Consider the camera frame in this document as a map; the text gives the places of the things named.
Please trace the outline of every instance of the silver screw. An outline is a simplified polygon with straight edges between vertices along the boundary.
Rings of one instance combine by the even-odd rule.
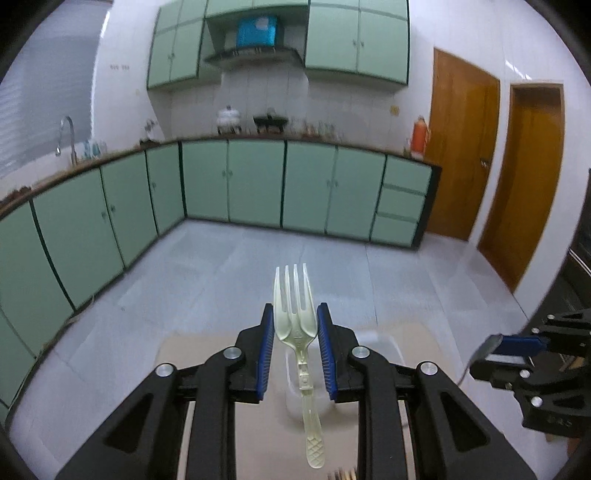
[[[366,346],[356,346],[353,347],[351,353],[355,358],[367,358],[369,357],[369,348]]]
[[[544,400],[542,400],[540,397],[533,397],[531,399],[531,404],[536,408],[540,408],[543,403],[544,403]]]
[[[439,371],[437,365],[433,362],[425,362],[421,364],[421,372],[425,375],[435,375]]]
[[[168,377],[174,372],[174,367],[171,364],[160,364],[156,367],[156,375],[159,377]]]
[[[229,346],[223,351],[223,356],[225,356],[228,360],[235,360],[241,355],[242,350],[240,350],[237,346]]]

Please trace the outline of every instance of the orange thermos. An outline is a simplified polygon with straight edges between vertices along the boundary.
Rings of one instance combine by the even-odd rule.
[[[424,155],[430,135],[431,131],[429,130],[425,119],[422,116],[419,116],[418,120],[414,123],[413,138],[410,142],[410,151]]]

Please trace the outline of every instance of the countertop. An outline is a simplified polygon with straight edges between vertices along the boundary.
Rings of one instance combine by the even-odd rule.
[[[178,137],[171,140],[166,140],[164,142],[159,143],[158,145],[150,145],[150,146],[140,146],[136,145],[133,148],[128,150],[122,150],[113,152],[110,154],[103,155],[101,158],[97,158],[95,160],[85,160],[76,165],[75,167],[68,168],[67,170],[62,170],[53,174],[49,177],[44,178],[43,180],[34,184],[30,189],[23,188],[18,193],[11,192],[6,196],[5,200],[0,201],[0,219],[14,211],[16,208],[20,207],[23,203],[29,201],[29,199],[39,195],[40,193],[44,192],[52,188],[55,185],[62,183],[72,177],[75,177],[85,171],[93,170],[94,168],[100,167],[106,163],[111,161],[118,160],[120,158],[126,157],[133,153],[142,152],[145,150],[151,150],[152,148],[159,148],[166,145],[174,144],[179,141],[181,142],[190,142],[190,141],[201,141],[201,140],[287,140],[287,141],[298,141],[298,142],[310,142],[316,144],[325,144],[325,145],[334,145],[336,147],[345,147],[345,148],[358,148],[360,150],[367,150],[381,154],[387,155],[395,155],[397,157],[407,158],[410,161],[414,161],[417,163],[424,163],[426,165],[434,166],[428,162],[422,162],[420,160],[415,160],[413,158],[405,157],[401,152],[395,150],[385,150],[382,148],[372,147],[370,145],[363,145],[363,144],[354,144],[349,142],[341,142],[341,141],[334,141],[334,140],[327,140],[321,137],[301,137],[298,135],[285,135],[285,134],[250,134],[250,135],[235,135],[235,134],[227,134],[227,135],[202,135],[199,137]]]

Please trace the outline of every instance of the brown door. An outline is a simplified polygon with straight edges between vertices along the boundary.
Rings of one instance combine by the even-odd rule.
[[[563,139],[562,85],[513,85],[503,168],[478,246],[511,291],[546,225]]]
[[[425,158],[443,170],[430,232],[462,240],[470,236],[495,151],[500,88],[489,73],[435,49]]]

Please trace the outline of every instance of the plastic fork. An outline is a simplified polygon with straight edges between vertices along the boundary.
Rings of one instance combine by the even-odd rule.
[[[306,264],[302,265],[304,274],[304,301],[300,297],[300,282],[298,280],[297,265],[294,265],[294,291],[297,311],[293,313],[291,304],[290,269],[285,266],[285,299],[281,299],[280,268],[275,270],[275,284],[273,287],[273,317],[277,338],[295,350],[298,368],[302,411],[304,418],[304,432],[306,434],[306,459],[312,468],[324,465],[324,441],[320,417],[314,405],[314,385],[308,368],[308,346],[318,335],[318,321],[312,291],[308,280]]]

